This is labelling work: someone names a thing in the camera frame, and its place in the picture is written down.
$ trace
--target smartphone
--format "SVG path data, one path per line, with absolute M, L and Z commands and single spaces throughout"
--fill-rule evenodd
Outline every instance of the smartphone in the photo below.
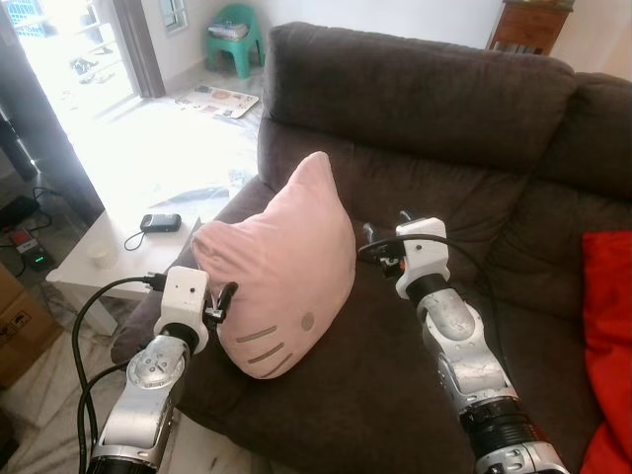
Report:
M 140 221 L 140 230 L 149 232 L 176 232 L 180 229 L 180 214 L 145 214 Z

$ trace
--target small cup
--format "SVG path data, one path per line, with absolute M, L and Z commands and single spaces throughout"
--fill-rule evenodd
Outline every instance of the small cup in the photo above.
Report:
M 108 269 L 117 260 L 117 253 L 112 244 L 107 242 L 95 242 L 88 247 L 88 258 L 98 269 Z

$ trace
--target cardboard box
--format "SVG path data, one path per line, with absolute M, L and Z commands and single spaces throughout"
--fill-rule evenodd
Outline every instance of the cardboard box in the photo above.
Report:
M 61 326 L 0 265 L 0 387 L 11 386 L 61 333 Z

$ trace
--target green chair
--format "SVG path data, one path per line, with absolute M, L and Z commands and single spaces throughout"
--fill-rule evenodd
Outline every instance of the green chair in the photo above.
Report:
M 257 53 L 259 54 L 259 62 L 264 65 L 264 44 L 261 38 L 261 31 L 257 24 L 255 11 L 247 6 L 239 3 L 228 5 L 225 7 L 212 21 L 222 24 L 244 24 L 248 27 L 248 34 L 238 41 L 228 39 L 214 38 L 207 34 L 206 38 L 206 66 L 210 69 L 215 66 L 215 55 L 218 51 L 227 51 L 233 55 L 237 75 L 241 79 L 250 77 L 250 61 L 248 52 L 253 44 L 257 45 Z

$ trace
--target hello kitty pillow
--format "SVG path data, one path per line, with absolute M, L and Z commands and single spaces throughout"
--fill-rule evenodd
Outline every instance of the hello kitty pillow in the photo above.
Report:
M 278 377 L 299 362 L 354 284 L 356 239 L 323 152 L 298 165 L 264 212 L 237 224 L 209 222 L 192 245 L 213 297 L 227 282 L 239 284 L 217 333 L 255 378 Z

